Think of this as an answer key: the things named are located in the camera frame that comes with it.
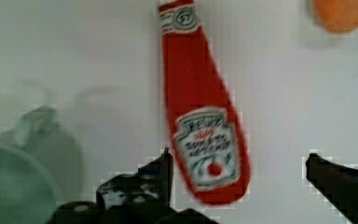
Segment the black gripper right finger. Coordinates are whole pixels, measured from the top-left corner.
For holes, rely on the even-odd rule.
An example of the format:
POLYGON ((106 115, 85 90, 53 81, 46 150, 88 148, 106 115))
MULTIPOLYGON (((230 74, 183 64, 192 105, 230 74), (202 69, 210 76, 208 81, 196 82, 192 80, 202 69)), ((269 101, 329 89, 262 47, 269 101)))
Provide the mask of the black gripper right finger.
POLYGON ((358 169, 332 163, 316 153, 306 162, 307 180, 352 224, 358 224, 358 169))

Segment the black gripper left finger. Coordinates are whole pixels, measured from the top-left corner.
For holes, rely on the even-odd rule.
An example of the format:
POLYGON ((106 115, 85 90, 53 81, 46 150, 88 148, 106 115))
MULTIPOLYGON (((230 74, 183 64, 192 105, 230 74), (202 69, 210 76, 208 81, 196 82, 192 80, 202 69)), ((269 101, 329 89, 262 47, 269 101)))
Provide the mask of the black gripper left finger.
POLYGON ((96 190, 102 218, 165 218, 170 207, 173 157, 166 147, 157 158, 134 174, 116 175, 96 190))

